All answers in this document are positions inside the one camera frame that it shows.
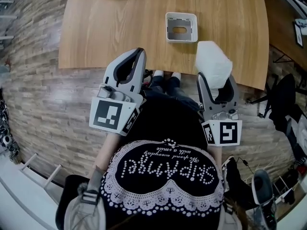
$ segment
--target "black chair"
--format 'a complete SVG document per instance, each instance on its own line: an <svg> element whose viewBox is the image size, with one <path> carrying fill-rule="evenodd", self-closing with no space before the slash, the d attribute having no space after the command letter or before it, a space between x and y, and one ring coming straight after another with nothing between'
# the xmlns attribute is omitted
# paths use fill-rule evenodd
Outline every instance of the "black chair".
<svg viewBox="0 0 307 230"><path fill-rule="evenodd" d="M65 179L63 193L56 212L56 225L59 230L64 230L65 212L68 204L78 196L78 187L81 183L88 183L90 179L80 175L69 175Z"/></svg>
<svg viewBox="0 0 307 230"><path fill-rule="evenodd" d="M263 96L263 97L255 100L255 101L251 101L250 99L247 99L248 104L257 104L257 103L260 103L260 102L268 101L264 114L261 114L261 113L258 114L258 116L262 117L262 118L265 118L268 114L268 111L271 109L271 101L272 101L271 97L273 97L272 91L274 91L275 88L277 87L278 76L275 75L275 74L273 74L272 76L274 77L274 84L273 84L272 88L270 88L269 85L267 83L265 83L265 89L267 91L266 96Z"/></svg>
<svg viewBox="0 0 307 230"><path fill-rule="evenodd" d="M289 115L297 123L299 122L300 117L304 113L295 104L295 92L304 93L305 91L295 88L295 80L292 74L286 75L279 83L277 83L278 76L274 74L273 77L274 84L272 89L266 84L267 95L255 101L248 101L248 103L256 104L265 100L268 101L264 115L259 114L259 117L265 118L268 111L272 110L269 118L274 122L276 130L283 132L287 136L295 159L299 161L305 158L306 154L297 143L296 136L291 127L291 119L287 120L286 116Z"/></svg>

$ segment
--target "cable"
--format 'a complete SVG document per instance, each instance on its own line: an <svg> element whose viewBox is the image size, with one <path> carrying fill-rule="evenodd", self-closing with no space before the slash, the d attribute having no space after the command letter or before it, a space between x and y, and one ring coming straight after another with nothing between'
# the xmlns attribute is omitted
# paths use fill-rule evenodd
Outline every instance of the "cable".
<svg viewBox="0 0 307 230"><path fill-rule="evenodd" d="M243 160L243 159L241 159L241 160L242 160L242 162L245 164L245 166L247 166L247 167L249 168L250 172L251 172L252 174L254 174L254 172L253 172L253 171L251 170L251 168L249 167L248 162L247 162L246 160Z"/></svg>

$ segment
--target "jeans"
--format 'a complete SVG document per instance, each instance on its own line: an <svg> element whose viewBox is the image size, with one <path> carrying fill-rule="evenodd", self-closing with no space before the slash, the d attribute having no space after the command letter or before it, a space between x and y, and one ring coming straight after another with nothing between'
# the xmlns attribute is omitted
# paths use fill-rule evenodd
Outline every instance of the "jeans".
<svg viewBox="0 0 307 230"><path fill-rule="evenodd" d="M7 65L1 65L0 66L0 74L1 73L6 73L6 72L10 72L11 68Z"/></svg>
<svg viewBox="0 0 307 230"><path fill-rule="evenodd" d="M145 90L145 96L174 98L195 112L200 109L199 105L180 89L180 80L176 77L171 77L169 80L164 81L162 76L155 76L153 77L150 89Z"/></svg>

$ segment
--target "white plastic container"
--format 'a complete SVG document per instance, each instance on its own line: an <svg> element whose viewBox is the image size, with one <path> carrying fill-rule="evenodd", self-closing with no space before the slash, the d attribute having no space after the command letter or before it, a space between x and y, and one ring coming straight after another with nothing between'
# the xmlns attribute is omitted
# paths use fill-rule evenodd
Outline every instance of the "white plastic container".
<svg viewBox="0 0 307 230"><path fill-rule="evenodd" d="M165 15L166 41L195 43L198 40L197 17L192 13L168 12Z"/></svg>

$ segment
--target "forearm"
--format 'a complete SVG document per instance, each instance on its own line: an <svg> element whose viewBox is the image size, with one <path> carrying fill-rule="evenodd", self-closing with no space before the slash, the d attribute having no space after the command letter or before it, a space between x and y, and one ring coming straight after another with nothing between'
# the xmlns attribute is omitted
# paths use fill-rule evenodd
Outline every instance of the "forearm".
<svg viewBox="0 0 307 230"><path fill-rule="evenodd" d="M92 169L90 173L88 174L88 178L91 178L96 166L102 171L107 170L111 157L114 155L114 153L118 149L120 138L121 138L121 135L114 134L114 133L109 133L107 135L106 140L104 144L102 145L102 148L100 149L96 157L95 163L93 164Z"/></svg>
<svg viewBox="0 0 307 230"><path fill-rule="evenodd" d="M222 171L222 147L207 147L208 153L214 158L217 167Z"/></svg>

